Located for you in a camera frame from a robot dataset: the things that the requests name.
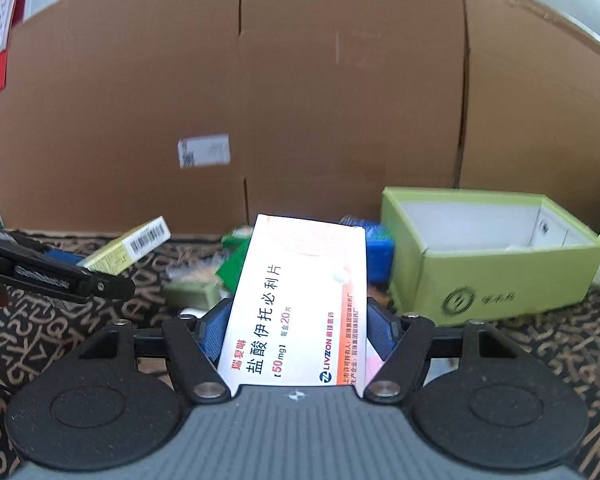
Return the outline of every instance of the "metal screw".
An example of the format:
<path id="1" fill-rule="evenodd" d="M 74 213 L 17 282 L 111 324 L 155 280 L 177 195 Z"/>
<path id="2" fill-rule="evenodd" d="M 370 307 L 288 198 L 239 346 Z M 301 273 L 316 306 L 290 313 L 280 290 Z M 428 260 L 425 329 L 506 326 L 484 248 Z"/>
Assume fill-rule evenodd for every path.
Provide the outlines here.
<path id="1" fill-rule="evenodd" d="M 193 392 L 201 399 L 217 399 L 224 394 L 224 386 L 220 383 L 207 382 L 196 384 Z"/>
<path id="2" fill-rule="evenodd" d="M 400 393 L 400 386 L 393 381 L 374 381 L 369 391 L 377 397 L 395 397 Z"/>

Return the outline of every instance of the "barcode label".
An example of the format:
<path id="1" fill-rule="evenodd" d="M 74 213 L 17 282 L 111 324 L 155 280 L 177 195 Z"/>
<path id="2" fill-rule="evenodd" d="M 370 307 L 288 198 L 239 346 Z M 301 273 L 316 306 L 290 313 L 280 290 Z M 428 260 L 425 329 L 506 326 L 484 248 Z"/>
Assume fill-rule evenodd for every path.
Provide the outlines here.
<path id="1" fill-rule="evenodd" d="M 152 245 L 159 238 L 164 236 L 164 228 L 161 225 L 145 229 L 135 240 L 131 240 L 130 246 L 134 254 L 141 254 L 147 245 Z"/>
<path id="2" fill-rule="evenodd" d="M 231 162 L 229 135 L 181 139 L 178 142 L 178 158 L 181 168 L 227 165 Z"/>
<path id="3" fill-rule="evenodd" d="M 169 228 L 164 218 L 160 217 L 149 222 L 139 232 L 126 237 L 122 243 L 129 257 L 136 262 L 170 237 Z"/>

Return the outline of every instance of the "gray plastic housing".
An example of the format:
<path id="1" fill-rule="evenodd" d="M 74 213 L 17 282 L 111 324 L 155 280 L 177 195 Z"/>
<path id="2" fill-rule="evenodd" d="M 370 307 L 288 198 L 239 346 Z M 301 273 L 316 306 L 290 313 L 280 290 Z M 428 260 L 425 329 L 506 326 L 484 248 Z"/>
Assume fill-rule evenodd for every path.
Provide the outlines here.
<path id="1" fill-rule="evenodd" d="M 365 402 L 350 386 L 242 386 L 226 403 L 193 409 L 165 446 L 135 463 L 90 473 L 25 463 L 13 475 L 14 480 L 508 478 L 582 480 L 566 466 L 508 474 L 455 462 L 424 442 L 400 409 Z"/>

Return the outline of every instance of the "black round pad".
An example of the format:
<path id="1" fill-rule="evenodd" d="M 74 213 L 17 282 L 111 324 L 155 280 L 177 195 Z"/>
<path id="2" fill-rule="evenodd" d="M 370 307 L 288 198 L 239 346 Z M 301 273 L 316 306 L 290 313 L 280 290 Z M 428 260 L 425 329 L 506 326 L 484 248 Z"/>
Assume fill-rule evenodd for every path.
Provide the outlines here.
<path id="1" fill-rule="evenodd" d="M 58 395 L 51 403 L 51 413 L 62 424 L 85 430 L 110 424 L 122 414 L 125 404 L 125 396 L 113 388 L 81 386 Z"/>
<path id="2" fill-rule="evenodd" d="M 453 457 L 500 470 L 557 463 L 577 448 L 587 428 L 586 406 L 559 379 L 502 362 L 461 366 L 433 380 L 417 393 L 413 418 Z"/>
<path id="3" fill-rule="evenodd" d="M 72 365 L 50 368 L 13 397 L 6 429 L 23 460 L 107 469 L 148 455 L 178 427 L 180 397 L 157 378 L 104 360 Z"/>

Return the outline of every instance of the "patterned rug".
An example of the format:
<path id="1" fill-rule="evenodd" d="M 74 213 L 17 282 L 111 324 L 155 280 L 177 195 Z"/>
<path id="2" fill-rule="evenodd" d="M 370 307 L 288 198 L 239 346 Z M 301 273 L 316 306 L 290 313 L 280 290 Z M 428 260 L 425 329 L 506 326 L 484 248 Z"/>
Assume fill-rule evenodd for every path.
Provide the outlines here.
<path id="1" fill-rule="evenodd" d="M 98 238 L 42 241 L 84 255 L 106 242 Z M 129 270 L 136 283 L 136 296 L 125 303 L 94 300 L 85 305 L 59 304 L 10 290 L 10 305 L 0 309 L 0 479 L 19 464 L 4 432 L 9 396 L 111 320 L 125 318 L 139 327 L 160 325 L 173 315 L 160 295 L 165 269 L 193 263 L 218 249 L 219 244 L 205 240 L 164 244 Z M 590 293 L 583 303 L 571 308 L 506 320 L 497 326 L 547 364 L 587 403 L 589 432 L 573 467 L 586 478 L 600 480 L 600 293 Z"/>

